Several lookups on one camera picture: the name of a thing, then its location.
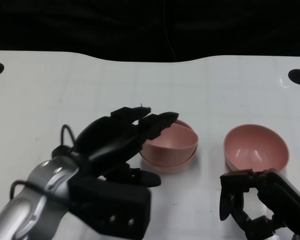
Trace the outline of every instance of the bowl rim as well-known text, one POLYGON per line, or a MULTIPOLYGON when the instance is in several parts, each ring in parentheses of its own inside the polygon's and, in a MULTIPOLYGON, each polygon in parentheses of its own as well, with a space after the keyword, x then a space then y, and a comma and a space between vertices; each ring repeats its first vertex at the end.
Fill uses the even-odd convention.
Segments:
POLYGON ((148 159, 146 159, 146 158, 142 155, 141 151, 139 152, 139 154, 141 155, 141 157, 142 157, 143 160, 145 160, 146 162, 148 162, 148 163, 151 164, 151 165, 154 165, 154 166, 160 167, 160 168, 174 168, 174 167, 179 167, 179 166, 185 164, 186 162, 188 162, 189 160, 191 160, 191 159, 195 156, 195 154, 196 154, 196 152, 197 152, 197 149, 198 149, 198 146, 195 147, 193 153, 191 154, 191 156, 190 156, 187 160, 183 161, 182 163, 180 163, 180 164, 178 164, 178 165, 173 165, 173 166, 162 166, 162 165, 159 165, 159 164, 155 164, 155 163, 149 161, 148 159))
POLYGON ((166 147, 166 146, 157 146, 157 145, 153 145, 153 144, 150 144, 150 143, 147 143, 147 141, 144 142, 144 144, 147 144, 147 145, 150 145, 150 146, 153 146, 153 147, 156 147, 156 148, 159 148, 159 149, 169 149, 169 150, 182 150, 182 149, 190 149, 196 145, 198 145, 198 142, 199 142, 199 136, 195 133, 195 131, 191 130, 190 128, 186 127, 186 126, 182 126, 180 124, 177 124, 177 123, 173 123, 171 124, 172 125, 177 125, 178 127, 180 128, 184 128, 186 129, 187 131, 191 132, 192 134, 194 134, 196 136, 196 141, 194 144, 191 144, 189 146, 185 146, 185 147, 166 147))
POLYGON ((270 129, 269 127, 266 127, 266 126, 262 126, 262 125, 259 125, 259 124, 242 124, 242 125, 239 125, 239 126, 236 126, 234 128, 232 128, 226 135, 225 135, 225 138, 223 140, 223 152, 224 152, 224 155, 226 157, 226 160, 228 160, 229 162, 231 162, 231 164, 237 169, 237 170, 243 170, 239 167, 237 167, 233 161, 229 158, 227 152, 226 152, 226 140, 228 138, 228 135, 235 129, 238 129, 238 128, 241 128, 241 127, 245 127, 245 126, 257 126, 257 127, 261 127, 261 128, 264 128, 266 130, 269 130, 270 132, 274 133, 275 135, 277 135, 281 141, 283 142, 284 146, 285 146, 285 149, 287 151, 287 158, 286 158, 286 162, 284 164, 284 166, 281 168, 281 169, 277 169, 278 171, 281 171, 283 170, 287 165, 288 165, 288 162, 289 162, 289 159, 290 159, 290 152, 289 152, 289 148, 288 148, 288 145, 286 143, 286 141, 277 133, 275 132, 274 130, 270 129))
POLYGON ((186 123, 185 121, 180 120, 179 118, 174 122, 174 124, 184 126, 188 129, 191 129, 192 131, 194 131, 193 128, 188 123, 186 123))

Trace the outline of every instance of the black curtain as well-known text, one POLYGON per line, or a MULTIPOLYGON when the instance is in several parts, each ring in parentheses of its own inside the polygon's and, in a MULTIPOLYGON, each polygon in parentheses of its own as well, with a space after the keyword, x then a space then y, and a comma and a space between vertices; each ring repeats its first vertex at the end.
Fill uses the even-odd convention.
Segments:
POLYGON ((300 56, 300 0, 0 0, 0 50, 133 62, 300 56))

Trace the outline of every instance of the white table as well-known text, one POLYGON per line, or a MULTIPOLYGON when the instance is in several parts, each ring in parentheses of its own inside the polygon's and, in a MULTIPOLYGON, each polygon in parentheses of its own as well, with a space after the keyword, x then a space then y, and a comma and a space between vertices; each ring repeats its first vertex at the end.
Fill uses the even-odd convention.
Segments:
MULTIPOLYGON (((244 240, 231 217, 219 220, 219 176, 227 171, 223 140, 235 126, 254 123, 279 133, 290 150, 283 172, 300 191, 300 85, 288 72, 300 57, 215 56, 180 63, 114 62, 68 52, 0 51, 0 211, 10 184, 27 179, 60 143, 62 124, 76 135, 113 110, 150 106, 174 111, 199 135, 195 161, 162 175, 152 188, 146 240, 244 240)), ((129 161, 140 166, 141 157, 129 161)), ((246 194, 252 218, 270 211, 256 191, 246 194)), ((273 239, 291 239, 280 229, 273 239)), ((67 214, 56 240, 106 240, 67 214)))

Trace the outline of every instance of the pink bowl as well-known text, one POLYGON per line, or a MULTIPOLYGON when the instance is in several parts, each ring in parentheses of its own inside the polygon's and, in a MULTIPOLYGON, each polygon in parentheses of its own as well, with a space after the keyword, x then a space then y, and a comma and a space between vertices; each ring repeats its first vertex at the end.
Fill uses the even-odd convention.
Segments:
POLYGON ((187 159, 185 162, 176 165, 176 166, 160 166, 160 165, 156 165, 154 163, 151 163, 150 161, 148 161, 141 153, 141 157, 143 158, 143 162, 145 164, 147 164, 149 167, 153 168, 155 171, 159 172, 159 173, 163 173, 163 174, 172 174, 172 173, 177 173, 180 172, 181 170, 183 170, 189 163, 191 163, 191 160, 194 158, 194 156, 196 155, 196 151, 197 148, 195 148, 193 154, 190 156, 189 159, 187 159))
POLYGON ((193 131, 192 127, 190 127, 190 125, 187 124, 187 123, 184 122, 184 121, 181 121, 181 120, 177 119, 174 123, 175 123, 175 124, 178 124, 178 125, 181 125, 181 126, 184 126, 184 127, 188 128, 188 129, 191 129, 191 130, 193 131))
POLYGON ((289 161, 285 141, 271 129, 246 124, 232 129, 224 139, 226 163, 232 171, 252 169, 254 172, 271 168, 278 171, 289 161))
POLYGON ((172 124, 159 137, 145 141, 140 153, 152 164, 162 167, 177 166, 191 157, 198 140, 197 134, 191 129, 172 124))

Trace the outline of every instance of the black circular hole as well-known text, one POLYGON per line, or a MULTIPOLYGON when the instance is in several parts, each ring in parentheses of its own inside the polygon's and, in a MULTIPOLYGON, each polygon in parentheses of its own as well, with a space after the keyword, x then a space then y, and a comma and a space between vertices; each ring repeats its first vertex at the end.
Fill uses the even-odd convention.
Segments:
POLYGON ((295 84, 300 85, 300 69, 293 69, 288 73, 289 79, 295 84))

